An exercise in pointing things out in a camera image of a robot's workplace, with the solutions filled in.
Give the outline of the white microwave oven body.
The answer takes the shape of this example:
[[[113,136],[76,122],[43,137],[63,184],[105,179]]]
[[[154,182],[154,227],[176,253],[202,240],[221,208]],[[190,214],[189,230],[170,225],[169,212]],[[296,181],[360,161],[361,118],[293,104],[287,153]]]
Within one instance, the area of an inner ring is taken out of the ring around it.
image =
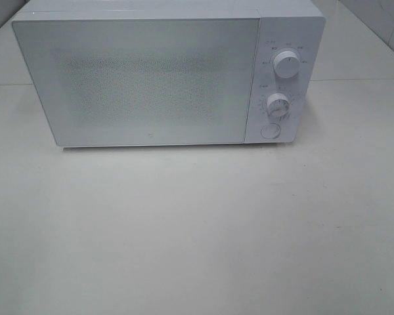
[[[55,20],[244,18],[258,19],[259,30],[244,141],[229,144],[291,142],[297,133],[326,23],[323,14],[310,1],[29,1],[16,13],[11,24]],[[273,57],[286,49],[294,50],[301,64],[297,75],[282,79],[273,70]],[[282,117],[267,113],[267,98],[275,93],[286,95],[290,101],[290,109]],[[260,135],[261,128],[269,123],[280,125],[279,137],[264,139]]]

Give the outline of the upper white power knob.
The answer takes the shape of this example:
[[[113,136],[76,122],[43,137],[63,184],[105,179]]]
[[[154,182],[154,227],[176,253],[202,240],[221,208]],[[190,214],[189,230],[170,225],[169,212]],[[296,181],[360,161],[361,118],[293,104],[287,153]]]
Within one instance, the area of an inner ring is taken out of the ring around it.
[[[299,55],[294,50],[282,50],[273,57],[273,70],[282,79],[289,79],[297,75],[300,64]]]

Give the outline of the white microwave door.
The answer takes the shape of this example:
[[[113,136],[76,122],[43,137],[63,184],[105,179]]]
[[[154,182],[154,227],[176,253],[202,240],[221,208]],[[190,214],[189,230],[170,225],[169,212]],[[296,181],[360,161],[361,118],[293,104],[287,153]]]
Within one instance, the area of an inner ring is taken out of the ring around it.
[[[59,146],[244,141],[256,18],[12,26]]]

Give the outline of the round door release button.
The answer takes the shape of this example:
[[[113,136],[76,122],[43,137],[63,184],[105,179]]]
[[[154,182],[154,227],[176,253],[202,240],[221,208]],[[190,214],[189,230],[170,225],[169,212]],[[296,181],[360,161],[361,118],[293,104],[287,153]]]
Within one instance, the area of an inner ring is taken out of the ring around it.
[[[261,128],[260,135],[264,139],[275,139],[280,135],[280,125],[269,123]]]

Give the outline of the white timer knob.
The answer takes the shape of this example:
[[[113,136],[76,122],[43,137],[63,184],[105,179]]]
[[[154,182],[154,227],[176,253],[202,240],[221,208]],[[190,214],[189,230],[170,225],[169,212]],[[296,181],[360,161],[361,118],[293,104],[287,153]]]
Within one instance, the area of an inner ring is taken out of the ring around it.
[[[290,101],[282,93],[275,93],[267,98],[267,113],[273,117],[282,117],[288,113]]]

